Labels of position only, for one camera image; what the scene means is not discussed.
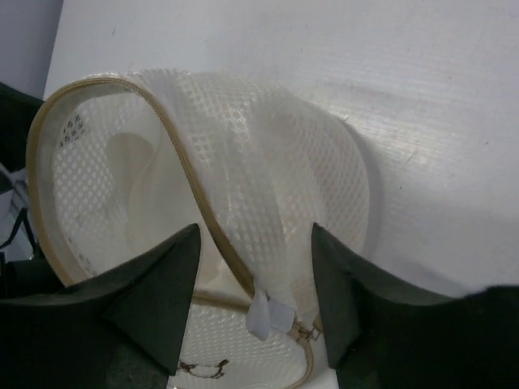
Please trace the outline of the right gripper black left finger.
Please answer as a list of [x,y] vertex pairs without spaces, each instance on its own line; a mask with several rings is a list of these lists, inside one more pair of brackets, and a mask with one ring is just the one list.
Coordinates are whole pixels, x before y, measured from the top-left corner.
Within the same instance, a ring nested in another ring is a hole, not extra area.
[[199,268],[191,224],[99,276],[1,302],[4,388],[164,388]]

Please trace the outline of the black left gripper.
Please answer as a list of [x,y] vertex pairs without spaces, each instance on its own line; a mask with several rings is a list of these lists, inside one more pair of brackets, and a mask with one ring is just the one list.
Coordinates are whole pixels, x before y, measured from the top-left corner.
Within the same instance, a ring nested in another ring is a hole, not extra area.
[[43,100],[22,93],[1,83],[1,190],[11,188],[8,173],[15,173],[26,165],[28,132]]

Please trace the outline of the white bra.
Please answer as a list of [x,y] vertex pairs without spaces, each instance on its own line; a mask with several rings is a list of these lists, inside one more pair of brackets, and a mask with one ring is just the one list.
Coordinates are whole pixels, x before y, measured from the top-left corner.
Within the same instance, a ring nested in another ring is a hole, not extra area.
[[137,126],[112,135],[106,145],[109,171],[127,215],[125,237],[130,247],[140,252],[153,247],[147,237],[142,211],[144,181],[157,153],[159,141],[159,130]]

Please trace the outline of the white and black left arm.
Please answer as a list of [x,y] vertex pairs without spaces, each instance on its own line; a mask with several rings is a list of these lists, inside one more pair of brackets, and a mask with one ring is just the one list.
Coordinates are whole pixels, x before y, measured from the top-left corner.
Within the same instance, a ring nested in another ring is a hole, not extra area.
[[62,288],[32,225],[26,173],[28,130],[42,100],[1,84],[1,298]]

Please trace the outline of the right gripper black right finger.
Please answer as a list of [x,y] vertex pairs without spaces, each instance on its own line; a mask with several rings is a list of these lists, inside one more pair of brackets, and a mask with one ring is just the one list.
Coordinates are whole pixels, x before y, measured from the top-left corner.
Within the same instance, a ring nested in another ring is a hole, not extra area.
[[311,232],[328,365],[341,388],[515,388],[518,288],[451,298],[398,278],[327,229]]

